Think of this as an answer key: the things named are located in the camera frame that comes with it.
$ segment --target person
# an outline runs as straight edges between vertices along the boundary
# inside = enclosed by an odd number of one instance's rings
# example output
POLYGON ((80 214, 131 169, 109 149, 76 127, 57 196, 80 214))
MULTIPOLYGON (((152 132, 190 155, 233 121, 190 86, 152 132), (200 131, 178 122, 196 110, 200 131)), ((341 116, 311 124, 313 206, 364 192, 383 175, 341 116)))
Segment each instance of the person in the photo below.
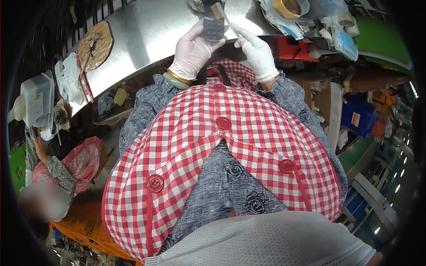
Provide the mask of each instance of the person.
POLYGON ((25 126, 25 188, 19 193, 18 208, 36 237, 45 239, 48 223, 59 222, 68 212, 74 197, 89 186, 100 165, 101 140, 86 139, 63 160, 50 156, 33 127, 25 126))
MULTIPOLYGON (((255 256, 275 249, 270 264, 285 265, 292 261, 274 257, 277 252, 292 241, 308 248, 309 236, 324 224, 324 232, 343 239, 324 242, 330 245, 324 255, 302 260, 306 249, 299 245, 286 256, 297 256, 300 265, 346 251, 355 254, 348 261, 365 264, 375 250, 332 223, 347 179, 303 89, 276 69, 265 41, 234 27, 242 36, 235 47, 251 69, 226 58, 208 63, 225 40, 204 39, 201 20, 178 41, 167 72, 136 93, 120 133, 121 158, 104 190, 105 230, 143 263, 235 265, 239 253, 247 258, 240 264, 256 264, 255 256), (206 63, 206 84, 191 86, 206 63), (280 235, 297 228, 309 229, 303 240, 280 235), (268 238, 258 238, 263 233, 268 238), (254 254, 253 245, 262 248, 254 254)), ((315 244, 330 237, 319 233, 315 244)))

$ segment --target white glove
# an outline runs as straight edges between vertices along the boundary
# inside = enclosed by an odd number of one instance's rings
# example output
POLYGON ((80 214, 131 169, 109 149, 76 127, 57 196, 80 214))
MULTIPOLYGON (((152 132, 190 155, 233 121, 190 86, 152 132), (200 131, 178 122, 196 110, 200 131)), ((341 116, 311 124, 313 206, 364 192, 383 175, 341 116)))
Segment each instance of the white glove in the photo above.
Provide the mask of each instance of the white glove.
POLYGON ((275 67, 269 45, 248 30, 240 28, 237 24, 232 23, 232 26, 242 36, 235 42, 234 47, 242 48, 256 76, 256 81, 260 84, 273 81, 279 75, 279 72, 275 67))
POLYGON ((187 34, 179 39, 176 45, 175 59, 169 67, 176 76, 193 80, 200 69, 210 59, 212 53, 225 44, 225 39, 219 42, 210 42, 200 36, 203 32, 203 20, 192 26, 187 34))

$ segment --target red button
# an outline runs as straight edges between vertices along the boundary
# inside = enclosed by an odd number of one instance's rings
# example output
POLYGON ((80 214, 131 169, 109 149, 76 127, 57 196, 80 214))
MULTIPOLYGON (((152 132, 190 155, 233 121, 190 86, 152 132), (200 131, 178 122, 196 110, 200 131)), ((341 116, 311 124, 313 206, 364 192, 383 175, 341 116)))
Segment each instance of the red button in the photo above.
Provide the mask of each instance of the red button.
POLYGON ((294 163, 289 159, 284 159, 278 163, 278 168, 281 172, 291 173, 294 169, 294 163))
POLYGON ((216 119, 216 125, 221 129, 228 130, 231 128, 231 120, 221 116, 216 119))
POLYGON ((213 85, 213 89, 217 92, 224 92, 226 91, 226 87, 220 84, 213 85))
POLYGON ((164 187, 164 179, 158 174, 153 174, 148 179, 148 190, 152 193, 160 192, 164 187))

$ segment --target bracelet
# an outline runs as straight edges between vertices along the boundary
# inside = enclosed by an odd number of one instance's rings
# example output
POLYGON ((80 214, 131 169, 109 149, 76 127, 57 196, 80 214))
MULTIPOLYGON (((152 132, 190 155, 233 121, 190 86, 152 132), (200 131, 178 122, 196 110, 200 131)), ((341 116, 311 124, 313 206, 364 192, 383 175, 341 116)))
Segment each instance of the bracelet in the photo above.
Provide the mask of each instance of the bracelet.
POLYGON ((186 85, 191 85, 191 83, 192 83, 192 80, 186 80, 186 79, 184 79, 184 78, 181 78, 181 77, 176 76, 176 74, 175 74, 175 73, 173 73, 170 69, 167 69, 167 73, 168 73, 170 76, 174 77, 175 79, 179 80, 180 82, 185 83, 186 85))
POLYGON ((183 91, 189 88, 189 85, 175 79, 174 77, 170 76, 167 72, 163 73, 163 77, 170 83, 170 85, 175 86, 180 91, 183 91))

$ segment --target white mesh fabric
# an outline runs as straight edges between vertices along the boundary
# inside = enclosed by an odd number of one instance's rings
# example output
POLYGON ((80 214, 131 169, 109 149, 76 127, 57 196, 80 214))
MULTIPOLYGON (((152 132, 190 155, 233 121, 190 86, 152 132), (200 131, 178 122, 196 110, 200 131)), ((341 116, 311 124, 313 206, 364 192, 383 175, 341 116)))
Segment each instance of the white mesh fabric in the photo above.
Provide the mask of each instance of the white mesh fabric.
POLYGON ((282 211, 218 220, 145 266, 365 265, 375 250, 315 212, 282 211))

